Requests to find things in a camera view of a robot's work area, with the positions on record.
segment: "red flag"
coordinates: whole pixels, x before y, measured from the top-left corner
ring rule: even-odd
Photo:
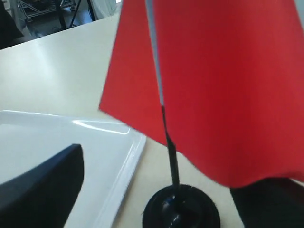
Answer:
[[[304,173],[304,37],[293,1],[154,0],[167,127],[220,184]],[[165,144],[143,0],[125,0],[100,109]]]

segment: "table surface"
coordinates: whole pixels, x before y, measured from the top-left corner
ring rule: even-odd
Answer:
[[[97,110],[119,15],[0,51],[0,110],[111,118]],[[178,153],[180,180],[216,203],[223,228],[242,228],[229,190]],[[148,139],[114,228],[141,228],[151,196],[171,184],[166,147]]]

